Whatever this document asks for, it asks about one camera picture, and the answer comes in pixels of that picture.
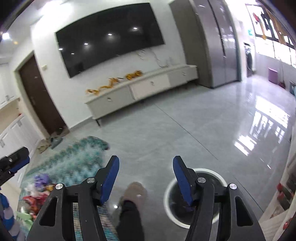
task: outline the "white rim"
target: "white rim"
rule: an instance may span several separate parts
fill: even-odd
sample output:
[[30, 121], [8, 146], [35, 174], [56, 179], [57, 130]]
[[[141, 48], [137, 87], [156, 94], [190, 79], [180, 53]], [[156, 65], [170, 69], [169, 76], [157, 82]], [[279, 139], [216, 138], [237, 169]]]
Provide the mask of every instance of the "white rim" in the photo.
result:
[[[206, 169], [206, 168], [194, 168], [193, 169], [195, 172], [202, 172], [202, 173], [208, 173], [208, 174], [211, 174], [213, 176], [215, 176], [219, 181], [220, 183], [224, 186], [224, 187], [227, 187], [227, 182], [224, 180], [223, 177], [221, 177], [218, 173], [210, 170], [210, 169]], [[174, 215], [172, 214], [172, 212], [170, 211], [170, 208], [169, 208], [169, 203], [168, 203], [168, 199], [169, 199], [169, 194], [170, 194], [170, 191], [172, 190], [173, 186], [177, 183], [177, 179], [174, 178], [170, 184], [168, 185], [167, 189], [165, 190], [165, 194], [164, 194], [164, 197], [163, 197], [163, 205], [165, 207], [165, 212], [167, 214], [167, 216], [169, 217], [170, 220], [172, 220], [175, 224], [177, 224], [178, 226], [182, 227], [182, 228], [186, 228], [186, 229], [189, 229], [190, 228], [190, 225], [187, 225], [187, 224], [184, 224], [184, 223], [181, 223], [178, 219], [176, 219], [174, 217]], [[214, 224], [215, 222], [217, 222], [219, 220], [219, 214], [215, 215], [213, 217], [213, 221], [212, 221], [212, 224]]]

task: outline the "washing machine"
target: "washing machine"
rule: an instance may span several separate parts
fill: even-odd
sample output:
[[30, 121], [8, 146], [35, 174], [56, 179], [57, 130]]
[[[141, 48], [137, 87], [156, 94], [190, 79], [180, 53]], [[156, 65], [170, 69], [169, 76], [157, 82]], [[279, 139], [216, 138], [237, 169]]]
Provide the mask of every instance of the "washing machine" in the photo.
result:
[[252, 49], [251, 45], [244, 43], [244, 48], [245, 48], [245, 54], [246, 54], [246, 68], [247, 68], [247, 77], [250, 77], [253, 75], [253, 57], [252, 57]]

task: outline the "blue and white striped fabric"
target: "blue and white striped fabric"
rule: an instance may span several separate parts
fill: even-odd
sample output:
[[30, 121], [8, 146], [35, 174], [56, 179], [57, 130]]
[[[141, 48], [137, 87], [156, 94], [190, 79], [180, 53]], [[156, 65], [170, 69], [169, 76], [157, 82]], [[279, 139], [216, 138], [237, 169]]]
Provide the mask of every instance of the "blue and white striped fabric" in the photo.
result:
[[25, 234], [20, 230], [20, 224], [14, 219], [13, 210], [2, 193], [0, 193], [0, 219], [15, 241], [25, 240]]

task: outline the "window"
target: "window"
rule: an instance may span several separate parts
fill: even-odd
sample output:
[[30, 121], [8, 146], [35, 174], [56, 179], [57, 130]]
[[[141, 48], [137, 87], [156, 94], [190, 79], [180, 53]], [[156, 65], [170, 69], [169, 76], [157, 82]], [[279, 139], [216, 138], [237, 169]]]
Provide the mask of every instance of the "window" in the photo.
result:
[[255, 29], [257, 52], [296, 68], [296, 52], [291, 39], [284, 36], [286, 44], [281, 44], [274, 23], [269, 17], [268, 19], [264, 17], [264, 15], [268, 15], [267, 11], [256, 4], [246, 4], [246, 6]]

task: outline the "purple trash can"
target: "purple trash can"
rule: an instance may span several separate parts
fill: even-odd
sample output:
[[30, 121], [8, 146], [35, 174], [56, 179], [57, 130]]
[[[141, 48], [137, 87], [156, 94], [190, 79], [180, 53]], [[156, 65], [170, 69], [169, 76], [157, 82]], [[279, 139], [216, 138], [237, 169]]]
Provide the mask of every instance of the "purple trash can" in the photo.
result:
[[274, 69], [268, 68], [268, 80], [276, 85], [279, 84], [278, 72]]

